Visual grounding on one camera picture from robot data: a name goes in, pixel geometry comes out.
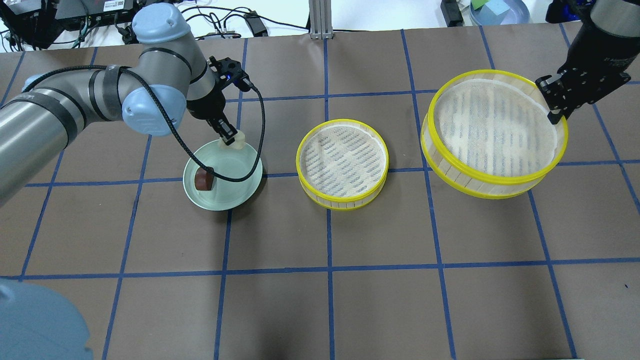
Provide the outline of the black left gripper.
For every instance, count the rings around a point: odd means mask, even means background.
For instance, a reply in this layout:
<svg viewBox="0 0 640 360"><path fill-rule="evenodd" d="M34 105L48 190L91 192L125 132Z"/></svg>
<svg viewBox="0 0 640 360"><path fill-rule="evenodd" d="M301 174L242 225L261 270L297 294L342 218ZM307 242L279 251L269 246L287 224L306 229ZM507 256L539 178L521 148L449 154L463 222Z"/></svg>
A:
<svg viewBox="0 0 640 360"><path fill-rule="evenodd" d="M206 121L221 137L223 143L230 146L235 142L238 130L229 123L224 113L224 94L214 91L214 86L214 75L202 75L192 82L187 91L187 111L195 119Z"/></svg>

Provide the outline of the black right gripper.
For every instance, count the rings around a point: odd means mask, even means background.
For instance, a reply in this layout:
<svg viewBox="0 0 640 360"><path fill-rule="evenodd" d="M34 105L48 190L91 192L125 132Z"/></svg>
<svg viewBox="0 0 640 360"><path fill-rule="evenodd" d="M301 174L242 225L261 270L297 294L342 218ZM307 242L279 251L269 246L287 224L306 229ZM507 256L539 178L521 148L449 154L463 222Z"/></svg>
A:
<svg viewBox="0 0 640 360"><path fill-rule="evenodd" d="M631 63L631 37L582 25L557 73L535 80L549 108L547 119L558 125L582 105L594 104L627 84Z"/></svg>

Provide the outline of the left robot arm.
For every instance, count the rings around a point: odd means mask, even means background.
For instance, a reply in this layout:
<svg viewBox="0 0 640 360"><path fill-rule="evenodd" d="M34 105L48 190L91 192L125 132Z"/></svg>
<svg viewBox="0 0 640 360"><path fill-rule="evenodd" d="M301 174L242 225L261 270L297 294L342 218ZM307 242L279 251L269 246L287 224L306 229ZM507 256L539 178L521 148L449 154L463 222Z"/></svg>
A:
<svg viewBox="0 0 640 360"><path fill-rule="evenodd" d="M1 107L1 203L6 204L92 123L123 121L135 132L173 135L211 179L178 133L185 112L204 120L226 145L239 135L224 114L223 90L251 89L239 62L206 58L173 4L140 9L132 28L138 64L79 65L30 77ZM1 280L3 360L91 360L89 330L77 308L41 285Z"/></svg>

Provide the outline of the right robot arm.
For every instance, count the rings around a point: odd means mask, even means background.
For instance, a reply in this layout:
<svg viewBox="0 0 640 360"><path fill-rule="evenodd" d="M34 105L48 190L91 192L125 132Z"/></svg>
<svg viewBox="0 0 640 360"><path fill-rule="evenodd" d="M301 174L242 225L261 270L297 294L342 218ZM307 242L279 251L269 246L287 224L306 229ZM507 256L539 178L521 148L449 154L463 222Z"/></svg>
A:
<svg viewBox="0 0 640 360"><path fill-rule="evenodd" d="M640 51L640 5L637 0L553 0L546 22L577 18L578 34L557 73L535 80L557 125L584 104L595 104L631 80L627 69Z"/></svg>

